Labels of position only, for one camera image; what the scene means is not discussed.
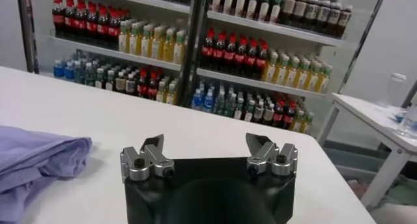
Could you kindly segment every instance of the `table leg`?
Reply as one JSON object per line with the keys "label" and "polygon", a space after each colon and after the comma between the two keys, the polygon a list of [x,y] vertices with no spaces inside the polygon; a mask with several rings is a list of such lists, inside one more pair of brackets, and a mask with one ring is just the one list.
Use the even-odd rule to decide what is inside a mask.
{"label": "table leg", "polygon": [[391,151],[364,196],[360,199],[366,208],[372,209],[379,204],[392,182],[410,158],[411,154],[403,149],[399,148]]}
{"label": "table leg", "polygon": [[316,141],[323,147],[324,142],[327,140],[328,133],[332,129],[334,121],[338,116],[339,110],[337,109],[335,103],[332,104],[330,111],[327,113],[326,119],[324,120],[323,127],[321,128],[319,134],[316,137]]}

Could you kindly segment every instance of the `white table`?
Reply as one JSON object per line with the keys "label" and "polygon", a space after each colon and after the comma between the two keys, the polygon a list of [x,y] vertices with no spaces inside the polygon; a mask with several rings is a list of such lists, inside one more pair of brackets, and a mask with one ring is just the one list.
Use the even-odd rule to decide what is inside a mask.
{"label": "white table", "polygon": [[86,170],[41,193],[22,223],[126,223],[122,147],[139,147],[147,137],[163,133],[168,158],[241,157],[250,155],[246,132],[298,148],[289,223],[375,223],[308,135],[7,68],[0,68],[0,125],[93,139]]}
{"label": "white table", "polygon": [[394,113],[401,110],[398,107],[384,108],[341,94],[333,94],[332,98],[332,108],[316,138],[320,145],[324,145],[339,111],[344,110],[367,124],[373,130],[373,135],[392,150],[361,199],[365,207],[374,208],[381,201],[404,165],[409,160],[416,160],[417,140],[394,133],[398,124],[393,120],[393,117]]}

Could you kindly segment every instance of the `lavender towel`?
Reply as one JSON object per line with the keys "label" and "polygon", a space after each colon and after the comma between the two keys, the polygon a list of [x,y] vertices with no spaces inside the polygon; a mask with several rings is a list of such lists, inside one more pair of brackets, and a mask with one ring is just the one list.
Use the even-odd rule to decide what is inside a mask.
{"label": "lavender towel", "polygon": [[88,137],[0,126],[0,223],[16,223],[54,180],[80,174],[90,148]]}

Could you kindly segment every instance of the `white wall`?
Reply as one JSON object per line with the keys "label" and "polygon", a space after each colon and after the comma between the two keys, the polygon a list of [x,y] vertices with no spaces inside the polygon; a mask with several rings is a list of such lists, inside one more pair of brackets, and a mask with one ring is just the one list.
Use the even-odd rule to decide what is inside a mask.
{"label": "white wall", "polygon": [[0,66],[27,71],[18,0],[0,0]]}
{"label": "white wall", "polygon": [[[384,0],[343,94],[374,102],[384,92],[390,74],[397,72],[407,76],[395,96],[395,105],[402,104],[417,77],[415,7],[417,0]],[[329,139],[374,149],[379,144],[368,129],[344,113],[337,118]]]}

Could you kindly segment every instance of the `white side table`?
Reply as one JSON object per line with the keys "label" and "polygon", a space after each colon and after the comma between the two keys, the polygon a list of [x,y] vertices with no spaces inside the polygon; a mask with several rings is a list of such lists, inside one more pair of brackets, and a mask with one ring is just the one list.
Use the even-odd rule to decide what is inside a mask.
{"label": "white side table", "polygon": [[341,94],[332,94],[332,99],[332,108],[316,138],[321,146],[324,145],[339,111],[344,110],[367,124],[373,130],[373,135],[392,150],[361,199],[366,208],[373,208],[381,201],[404,165],[409,160],[417,160],[417,140],[401,137],[394,133],[397,123],[392,118],[394,117],[393,113],[400,110],[398,107],[383,108]]}

